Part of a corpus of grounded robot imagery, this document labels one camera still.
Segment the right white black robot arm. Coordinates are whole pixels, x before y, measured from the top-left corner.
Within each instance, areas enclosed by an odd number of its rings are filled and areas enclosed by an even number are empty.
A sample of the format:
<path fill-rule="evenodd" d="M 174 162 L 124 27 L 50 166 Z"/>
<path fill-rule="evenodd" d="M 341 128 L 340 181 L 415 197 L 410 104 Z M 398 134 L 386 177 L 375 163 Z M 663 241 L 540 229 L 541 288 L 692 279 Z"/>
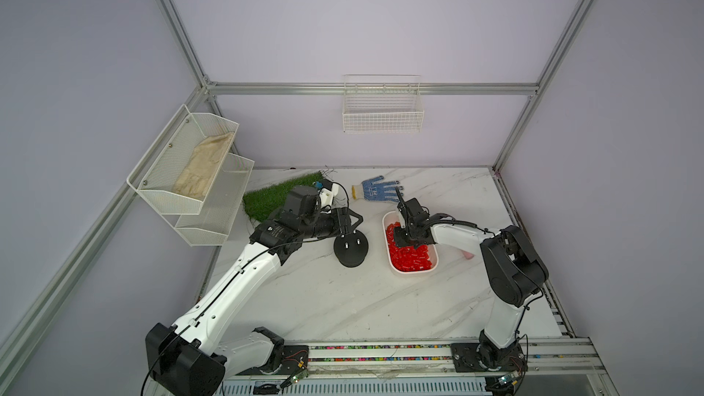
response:
<path fill-rule="evenodd" d="M 401 226 L 394 231 L 398 244 L 453 247 L 481 258 L 495 299 L 478 336 L 474 366 L 495 371 L 510 364 L 517 356 L 525 314 L 549 279 L 530 238 L 517 225 L 491 231 L 449 214 L 430 214 L 417 199 L 404 200 L 400 190 L 396 194 L 401 214 Z"/>

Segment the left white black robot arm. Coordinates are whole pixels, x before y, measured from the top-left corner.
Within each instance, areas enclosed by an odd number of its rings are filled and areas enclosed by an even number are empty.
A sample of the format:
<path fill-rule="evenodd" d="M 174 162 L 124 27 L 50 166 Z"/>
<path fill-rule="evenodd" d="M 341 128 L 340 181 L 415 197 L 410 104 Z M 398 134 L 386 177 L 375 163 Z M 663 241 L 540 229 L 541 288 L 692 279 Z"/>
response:
<path fill-rule="evenodd" d="M 263 326 L 233 342 L 224 336 L 237 314 L 291 255 L 306 243 L 343 243 L 362 223 L 350 210 L 347 190 L 323 180 L 297 185 L 283 207 L 259 223 L 231 268 L 171 326 L 155 324 L 146 336 L 148 371 L 173 395 L 215 395 L 223 381 L 247 370 L 273 374 L 284 363 L 285 341 Z"/>

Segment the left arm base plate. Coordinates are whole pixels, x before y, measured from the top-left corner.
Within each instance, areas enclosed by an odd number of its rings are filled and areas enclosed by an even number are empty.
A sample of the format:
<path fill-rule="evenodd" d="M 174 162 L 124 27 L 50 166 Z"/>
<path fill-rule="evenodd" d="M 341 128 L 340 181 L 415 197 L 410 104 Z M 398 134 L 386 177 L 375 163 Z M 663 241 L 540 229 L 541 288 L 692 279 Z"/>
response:
<path fill-rule="evenodd" d="M 291 375 L 295 370 L 307 367 L 309 354 L 309 346 L 278 346 L 274 348 L 268 362 L 260 367 L 260 372 L 265 375 Z"/>

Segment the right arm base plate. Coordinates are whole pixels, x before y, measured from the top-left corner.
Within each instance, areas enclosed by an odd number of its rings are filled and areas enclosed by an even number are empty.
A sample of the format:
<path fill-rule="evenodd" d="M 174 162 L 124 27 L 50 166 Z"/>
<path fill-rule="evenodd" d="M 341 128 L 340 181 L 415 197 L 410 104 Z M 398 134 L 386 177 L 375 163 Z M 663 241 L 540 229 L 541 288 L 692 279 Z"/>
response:
<path fill-rule="evenodd" d="M 451 359 L 456 372 L 523 372 L 525 355 L 518 342 L 496 348 L 491 342 L 453 343 Z"/>

